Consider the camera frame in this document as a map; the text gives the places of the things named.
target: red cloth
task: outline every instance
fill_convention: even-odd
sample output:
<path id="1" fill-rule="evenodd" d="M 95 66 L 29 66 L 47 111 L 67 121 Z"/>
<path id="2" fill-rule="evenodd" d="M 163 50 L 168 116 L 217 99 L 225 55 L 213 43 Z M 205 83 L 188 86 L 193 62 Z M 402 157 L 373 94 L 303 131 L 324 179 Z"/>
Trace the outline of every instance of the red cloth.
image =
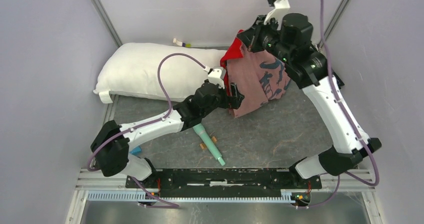
<path id="1" fill-rule="evenodd" d="M 228 83 L 234 82 L 240 93 L 245 96 L 237 110 L 230 110 L 234 117 L 258 109 L 268 100 L 279 99 L 290 83 L 283 62 L 267 51 L 249 52 L 237 38 L 221 58 L 220 65 L 227 69 L 224 77 L 227 93 L 230 94 Z"/>
<path id="2" fill-rule="evenodd" d="M 221 67 L 224 67 L 225 69 L 227 69 L 227 60 L 243 58 L 241 46 L 242 46 L 241 40 L 235 38 L 233 43 L 231 44 L 231 46 L 226 51 L 225 55 L 221 58 L 221 62 L 220 62 Z M 225 74 L 224 84 L 225 84 L 225 88 L 226 88 L 226 93 L 229 95 L 230 94 L 230 88 L 229 88 L 230 84 L 228 82 L 228 73 Z"/>

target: metal base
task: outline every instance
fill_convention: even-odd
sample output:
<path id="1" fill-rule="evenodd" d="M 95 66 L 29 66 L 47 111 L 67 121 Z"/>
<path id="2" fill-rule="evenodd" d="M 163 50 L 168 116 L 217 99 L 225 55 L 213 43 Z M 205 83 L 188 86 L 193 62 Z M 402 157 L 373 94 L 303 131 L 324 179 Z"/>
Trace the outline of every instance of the metal base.
<path id="1" fill-rule="evenodd" d="M 114 111 L 118 103 L 118 96 L 112 96 L 113 103 L 108 105 L 105 114 L 105 121 L 114 118 Z M 374 175 L 366 169 L 352 170 L 351 173 L 358 177 L 372 181 Z M 104 177 L 100 171 L 89 172 L 86 169 L 81 169 L 78 181 L 75 186 L 75 191 L 72 197 L 72 202 L 69 207 L 68 215 L 65 219 L 65 224 L 80 224 L 85 206 L 88 201 L 139 201 L 149 202 L 151 199 L 146 199 L 143 191 L 136 188 L 126 188 L 127 176 L 117 174 L 111 177 Z M 375 188 L 367 186 L 352 177 L 342 174 L 338 192 L 360 192 L 364 198 L 366 211 L 368 213 L 371 224 L 383 224 L 379 214 L 378 205 L 375 197 Z M 337 177 L 329 174 L 321 175 L 321 189 L 312 189 L 312 193 L 325 192 L 332 193 L 337 184 Z M 149 192 L 157 192 L 157 188 L 148 188 Z M 306 189 L 281 189 L 281 197 L 264 197 L 264 198 L 166 198 L 168 201 L 175 202 L 237 202 L 237 203 L 285 203 L 291 202 L 290 196 L 296 192 L 306 192 Z"/>
<path id="2" fill-rule="evenodd" d="M 281 189 L 306 189 L 309 183 L 322 188 L 318 176 L 297 182 L 288 169 L 279 168 L 158 169 L 143 181 L 146 188 L 160 188 L 160 197 L 227 199 L 281 197 Z M 138 188 L 129 177 L 125 185 Z"/>

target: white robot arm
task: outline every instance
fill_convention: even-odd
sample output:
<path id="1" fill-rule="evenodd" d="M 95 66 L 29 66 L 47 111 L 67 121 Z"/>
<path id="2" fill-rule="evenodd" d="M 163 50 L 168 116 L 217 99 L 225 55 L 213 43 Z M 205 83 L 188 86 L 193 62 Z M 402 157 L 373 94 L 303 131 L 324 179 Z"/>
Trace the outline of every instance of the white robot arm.
<path id="1" fill-rule="evenodd" d="M 329 173 L 339 175 L 354 168 L 368 154 L 357 139 L 355 132 L 342 112 L 339 103 L 351 116 L 359 129 L 362 141 L 371 152 L 381 147 L 377 138 L 370 138 L 353 117 L 339 89 L 340 100 L 336 100 L 330 86 L 330 80 L 337 86 L 334 76 L 328 76 L 327 61 L 311 43 L 312 24 L 301 14 L 288 14 L 288 0 L 268 0 L 274 7 L 266 16 L 258 16 L 251 28 L 237 37 L 252 52 L 267 50 L 285 63 L 288 76 L 312 101 L 333 140 L 333 147 L 321 154 L 305 158 L 295 163 L 290 170 L 300 179 Z"/>
<path id="2" fill-rule="evenodd" d="M 225 69 L 205 67 L 204 70 L 208 73 L 205 83 L 172 109 L 134 123 L 117 125 L 112 120 L 103 125 L 91 150 L 97 152 L 96 166 L 104 176 L 123 173 L 138 180 L 146 179 L 152 173 L 151 164 L 130 154 L 130 150 L 160 136 L 192 128 L 218 107 L 237 109 L 240 106 L 244 96 L 236 84 L 231 83 L 231 96 L 227 95 Z M 121 135 L 114 141 L 104 145 L 106 140 L 119 133 Z"/>

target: gray floor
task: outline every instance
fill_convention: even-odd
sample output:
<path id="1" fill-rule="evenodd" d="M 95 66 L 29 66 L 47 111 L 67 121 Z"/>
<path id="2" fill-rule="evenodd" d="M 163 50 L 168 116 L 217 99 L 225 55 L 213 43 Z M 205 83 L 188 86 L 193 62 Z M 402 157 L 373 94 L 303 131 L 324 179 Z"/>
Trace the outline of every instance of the gray floor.
<path id="1" fill-rule="evenodd" d="M 313 193 L 312 204 L 328 197 L 328 193 Z M 327 204 L 308 210 L 295 210 L 282 203 L 181 203 L 175 209 L 145 209 L 133 202 L 94 201 L 86 205 L 85 224 L 134 223 L 369 223 L 360 193 L 339 193 Z"/>
<path id="2" fill-rule="evenodd" d="M 114 119 L 118 124 L 134 122 L 166 109 L 165 101 L 119 96 Z M 217 138 L 225 167 L 289 167 L 332 145 L 315 107 L 295 84 L 281 99 L 248 115 L 234 119 L 227 110 L 217 109 L 203 125 Z M 221 167 L 200 143 L 193 130 L 186 130 L 141 145 L 140 156 L 156 168 Z"/>

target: purple cable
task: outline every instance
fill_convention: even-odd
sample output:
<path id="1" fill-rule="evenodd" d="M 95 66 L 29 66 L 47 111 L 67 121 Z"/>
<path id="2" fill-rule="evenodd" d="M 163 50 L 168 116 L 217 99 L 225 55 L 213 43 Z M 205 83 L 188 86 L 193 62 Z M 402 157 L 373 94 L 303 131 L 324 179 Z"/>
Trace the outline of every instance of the purple cable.
<path id="1" fill-rule="evenodd" d="M 170 54 L 170 55 L 168 55 L 168 56 L 166 56 L 164 59 L 162 59 L 162 61 L 159 63 L 159 66 L 157 67 L 157 79 L 158 79 L 158 81 L 159 81 L 159 85 L 160 85 L 160 88 L 162 89 L 162 91 L 163 91 L 163 93 L 165 94 L 165 97 L 166 97 L 166 100 L 168 101 L 168 112 L 166 113 L 166 115 L 165 116 L 163 116 L 163 118 L 167 118 L 169 115 L 171 115 L 171 113 L 172 113 L 172 102 L 171 102 L 171 99 L 170 99 L 170 97 L 169 97 L 169 95 L 168 95 L 168 93 L 167 93 L 167 91 L 165 90 L 165 87 L 163 86 L 163 83 L 162 83 L 162 79 L 161 79 L 161 68 L 162 68 L 162 65 L 164 64 L 164 62 L 165 62 L 165 60 L 167 60 L 168 58 L 170 58 L 170 57 L 172 57 L 172 56 L 177 56 L 177 55 L 181 55 L 181 56 L 185 56 L 185 57 L 187 57 L 187 58 L 189 58 L 189 59 L 191 59 L 191 60 L 193 60 L 194 62 L 196 62 L 198 65 L 200 65 L 202 68 L 206 68 L 205 67 L 205 65 L 203 65 L 202 63 L 200 63 L 197 59 L 195 59 L 195 58 L 193 58 L 193 57 L 191 57 L 190 55 L 187 55 L 187 54 L 183 54 L 183 53 L 174 53 L 174 54 Z M 147 125 L 150 125 L 150 124 L 153 124 L 153 123 L 156 123 L 156 122 L 158 122 L 158 121 L 160 121 L 160 120 L 162 120 L 162 118 L 158 118 L 158 119 L 155 119 L 155 120 L 151 120 L 151 121 L 148 121 L 148 122 L 145 122 L 145 123 L 142 123 L 142 124 L 139 124 L 139 125 L 136 125 L 136 126 L 134 126 L 133 128 L 134 128 L 134 130 L 135 129 L 138 129 L 138 128 L 140 128 L 140 127 L 143 127 L 143 126 L 147 126 Z M 91 155 L 90 155 L 90 157 L 88 158 L 89 160 L 87 161 L 87 170 L 88 171 L 97 171 L 97 170 L 99 170 L 98 168 L 91 168 L 90 167 L 90 165 L 91 165 L 91 162 L 93 161 L 93 159 L 94 159 L 94 157 L 98 154 L 98 152 L 104 147 L 104 146 L 106 146 L 107 144 L 109 144 L 111 141 L 113 141 L 114 139 L 116 139 L 117 137 L 119 137 L 119 136 L 121 136 L 121 135 L 124 135 L 124 134 L 126 134 L 126 133 L 128 133 L 130 131 L 130 129 L 126 129 L 126 130 L 124 130 L 124 131 L 122 131 L 122 132 L 120 132 L 120 133 L 118 133 L 118 134 L 115 134 L 115 135 L 113 135 L 111 138 L 109 138 L 109 139 L 107 139 L 105 142 L 103 142 Z"/>
<path id="2" fill-rule="evenodd" d="M 336 188 L 334 189 L 334 192 L 330 195 L 330 197 L 327 200 L 325 200 L 321 203 L 318 203 L 318 204 L 313 204 L 313 205 L 308 205 L 308 206 L 298 206 L 297 208 L 298 209 L 309 209 L 311 207 L 318 207 L 318 206 L 324 205 L 325 203 L 329 202 L 330 200 L 332 200 L 336 196 L 336 193 L 339 189 L 339 186 L 340 186 L 340 175 L 337 176 L 337 185 L 335 186 Z"/>
<path id="3" fill-rule="evenodd" d="M 325 52 L 327 54 L 327 71 L 328 71 L 328 76 L 331 77 L 331 76 L 333 76 L 331 55 L 330 55 L 330 51 L 329 51 L 329 48 L 328 48 L 326 39 L 324 37 L 324 0 L 320 0 L 320 4 L 321 4 L 321 9 L 320 9 L 320 14 L 319 14 L 319 20 L 320 20 L 320 23 L 319 23 L 320 24 L 319 32 L 321 34 L 321 40 L 322 40 L 322 43 L 323 43 Z M 351 176 L 351 177 L 353 177 L 353 178 L 355 178 L 356 180 L 358 180 L 358 181 L 360 181 L 360 182 L 362 182 L 364 184 L 369 185 L 369 186 L 377 186 L 378 183 L 380 182 L 380 175 L 379 175 L 379 171 L 378 171 L 378 168 L 377 168 L 377 163 L 375 162 L 376 160 L 374 159 L 374 156 L 371 153 L 371 150 L 366 145 L 365 141 L 362 140 L 361 134 L 359 133 L 359 130 L 356 127 L 356 125 L 355 125 L 354 121 L 352 120 L 351 116 L 349 115 L 346 107 L 340 101 L 341 100 L 340 99 L 340 96 L 337 93 L 337 89 L 336 89 L 336 87 L 334 85 L 334 82 L 333 82 L 332 78 L 329 78 L 328 80 L 329 80 L 329 83 L 330 83 L 330 86 L 331 86 L 331 90 L 332 90 L 332 92 L 334 94 L 334 97 L 336 98 L 336 100 L 338 102 L 338 105 L 340 106 L 341 111 L 345 115 L 345 117 L 348 120 L 349 124 L 351 125 L 351 127 L 352 127 L 355 135 L 357 136 L 357 138 L 359 139 L 361 145 L 363 146 L 363 148 L 365 149 L 366 153 L 370 157 L 369 159 L 371 160 L 372 167 L 374 169 L 374 173 L 375 173 L 376 178 L 375 178 L 375 182 L 374 183 L 371 183 L 371 182 L 368 182 L 366 180 L 363 180 L 363 179 L 357 177 L 356 175 L 354 175 L 354 174 L 352 174 L 352 173 L 350 173 L 348 171 L 346 171 L 346 174 L 349 175 L 349 176 Z"/>
<path id="4" fill-rule="evenodd" d="M 136 178 L 134 178 L 134 177 L 132 177 L 131 176 L 131 179 L 148 195 L 148 196 L 150 196 L 151 198 L 153 198 L 153 199 L 155 199 L 155 200 L 157 200 L 157 201 L 160 201 L 160 202 L 162 202 L 162 203 L 164 203 L 164 204 L 167 204 L 167 205 L 155 205 L 155 206 L 153 206 L 153 205 L 145 205 L 145 207 L 147 207 L 147 208 L 162 208 L 162 209 L 175 209 L 175 208 L 178 208 L 180 205 L 178 205 L 178 204 L 175 204 L 175 203 L 172 203 L 172 202 L 169 202 L 169 201 L 166 201 L 166 200 L 162 200 L 162 199 L 160 199 L 159 197 L 157 197 L 157 196 L 154 196 L 154 195 L 152 195 L 149 191 L 147 191 L 146 190 L 146 188 L 143 186 L 143 184 L 141 184 L 141 182 L 139 182 L 139 180 L 137 180 Z"/>
<path id="5" fill-rule="evenodd" d="M 196 60 L 195 58 L 193 58 L 192 56 L 190 56 L 190 55 L 187 55 L 187 54 L 183 54 L 183 53 L 174 53 L 174 54 L 170 54 L 170 55 L 168 55 L 168 56 L 166 56 L 164 59 L 162 59 L 162 61 L 159 63 L 159 66 L 157 67 L 157 79 L 158 79 L 158 81 L 159 81 L 159 85 L 160 85 L 160 88 L 162 89 L 162 91 L 163 91 L 163 93 L 165 94 L 165 97 L 166 97 L 166 100 L 167 100 L 167 102 L 168 102 L 168 112 L 162 117 L 162 118 L 167 118 L 169 115 L 171 115 L 171 113 L 172 113 L 172 102 L 171 102 L 171 99 L 170 99 L 170 97 L 169 97 L 169 95 L 168 95 L 168 93 L 167 93 L 167 91 L 165 90 L 165 87 L 163 86 L 163 83 L 162 83 L 162 79 L 161 79 L 161 68 L 162 68 L 162 65 L 164 64 L 164 62 L 165 62 L 165 60 L 167 60 L 168 58 L 170 58 L 170 57 L 172 57 L 172 56 L 177 56 L 177 55 L 181 55 L 181 56 L 185 56 L 185 57 L 187 57 L 187 58 L 189 58 L 189 59 L 191 59 L 191 60 L 193 60 L 194 62 L 196 62 L 198 65 L 200 65 L 202 68 L 206 68 L 206 66 L 205 65 L 203 65 L 202 63 L 200 63 L 198 60 Z M 147 125 L 150 125 L 150 124 L 153 124 L 153 123 L 156 123 L 156 122 L 158 122 L 158 121 L 161 121 L 162 120 L 162 118 L 158 118 L 158 119 L 155 119 L 155 120 L 151 120 L 151 121 L 148 121 L 148 122 L 145 122 L 145 123 L 142 123 L 142 124 L 139 124 L 139 125 L 136 125 L 136 126 L 134 126 L 133 128 L 134 128 L 134 130 L 135 129 L 138 129 L 138 128 L 140 128 L 140 127 L 143 127 L 143 126 L 147 126 Z M 90 157 L 88 158 L 89 160 L 87 161 L 87 170 L 88 171 L 97 171 L 97 170 L 99 170 L 99 168 L 91 168 L 90 166 L 91 166 L 91 163 L 92 163 L 92 161 L 93 161 L 93 159 L 94 159 L 94 157 L 98 154 L 98 152 L 103 148 L 103 147 L 105 147 L 107 144 L 109 144 L 111 141 L 113 141 L 114 139 L 116 139 L 117 137 L 119 137 L 119 136 L 121 136 L 121 135 L 124 135 L 124 134 L 126 134 L 126 133 L 128 133 L 128 132 L 130 132 L 130 129 L 126 129 L 126 130 L 124 130 L 124 131 L 121 131 L 120 133 L 118 133 L 118 134 L 115 134 L 115 135 L 113 135 L 111 138 L 109 138 L 109 139 L 107 139 L 105 142 L 103 142 L 91 155 L 90 155 Z M 156 197 L 156 196 L 153 196 L 152 194 L 150 194 L 150 192 L 148 192 L 144 187 L 143 187 L 143 185 L 136 179 L 136 178 L 134 178 L 134 177 L 131 177 L 133 180 L 134 180 L 134 182 L 148 195 L 148 196 L 150 196 L 151 198 L 153 198 L 153 199 L 155 199 L 155 200 L 157 200 L 157 201 L 160 201 L 160 202 L 162 202 L 162 203 L 165 203 L 165 204 L 168 204 L 169 206 L 146 206 L 146 207 L 149 207 L 149 208 L 178 208 L 179 207 L 179 205 L 177 205 L 177 204 L 175 204 L 175 203 L 171 203 L 171 202 L 168 202 L 168 201 L 165 201 L 165 200 L 162 200 L 162 199 L 160 199 L 160 198 L 158 198 L 158 197 Z"/>

